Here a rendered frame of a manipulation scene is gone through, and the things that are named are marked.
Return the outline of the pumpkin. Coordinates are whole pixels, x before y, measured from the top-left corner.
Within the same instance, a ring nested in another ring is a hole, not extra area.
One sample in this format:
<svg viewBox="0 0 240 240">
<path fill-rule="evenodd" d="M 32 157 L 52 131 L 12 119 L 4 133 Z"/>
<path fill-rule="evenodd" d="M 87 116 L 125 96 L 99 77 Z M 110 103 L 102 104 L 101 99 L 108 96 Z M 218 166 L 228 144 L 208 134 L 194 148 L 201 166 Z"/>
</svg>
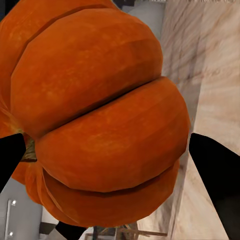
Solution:
<svg viewBox="0 0 240 240">
<path fill-rule="evenodd" d="M 115 228 L 172 194 L 190 119 L 161 44 L 111 0 L 20 0 L 0 22 L 0 139 L 11 178 L 54 218 Z"/>
</svg>

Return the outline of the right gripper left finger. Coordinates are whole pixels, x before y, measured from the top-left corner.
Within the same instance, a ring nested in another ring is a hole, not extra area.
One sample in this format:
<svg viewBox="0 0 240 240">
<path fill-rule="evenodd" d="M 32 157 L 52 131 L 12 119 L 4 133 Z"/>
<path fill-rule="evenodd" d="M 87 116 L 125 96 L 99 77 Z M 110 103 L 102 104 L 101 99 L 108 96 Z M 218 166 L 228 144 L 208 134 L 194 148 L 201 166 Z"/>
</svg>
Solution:
<svg viewBox="0 0 240 240">
<path fill-rule="evenodd" d="M 26 144 L 22 133 L 0 138 L 0 193 L 25 153 Z"/>
</svg>

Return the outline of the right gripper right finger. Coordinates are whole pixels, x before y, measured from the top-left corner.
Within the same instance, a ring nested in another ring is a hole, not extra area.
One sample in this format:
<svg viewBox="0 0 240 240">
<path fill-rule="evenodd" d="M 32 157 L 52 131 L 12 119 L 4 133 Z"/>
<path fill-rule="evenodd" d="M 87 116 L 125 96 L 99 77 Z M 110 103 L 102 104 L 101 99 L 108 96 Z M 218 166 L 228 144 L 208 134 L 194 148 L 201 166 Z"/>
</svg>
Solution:
<svg viewBox="0 0 240 240">
<path fill-rule="evenodd" d="M 229 240 L 240 240 L 240 156 L 198 133 L 188 150 Z"/>
</svg>

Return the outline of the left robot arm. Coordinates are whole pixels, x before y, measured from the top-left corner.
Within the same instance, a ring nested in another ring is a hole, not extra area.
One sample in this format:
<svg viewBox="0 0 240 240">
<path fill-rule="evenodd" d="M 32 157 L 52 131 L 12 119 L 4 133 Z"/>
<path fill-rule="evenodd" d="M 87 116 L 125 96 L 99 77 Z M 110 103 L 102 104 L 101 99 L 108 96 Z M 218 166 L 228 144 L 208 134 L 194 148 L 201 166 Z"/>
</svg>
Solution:
<svg viewBox="0 0 240 240">
<path fill-rule="evenodd" d="M 79 240 L 87 229 L 87 227 L 70 225 L 60 221 L 45 240 Z"/>
</svg>

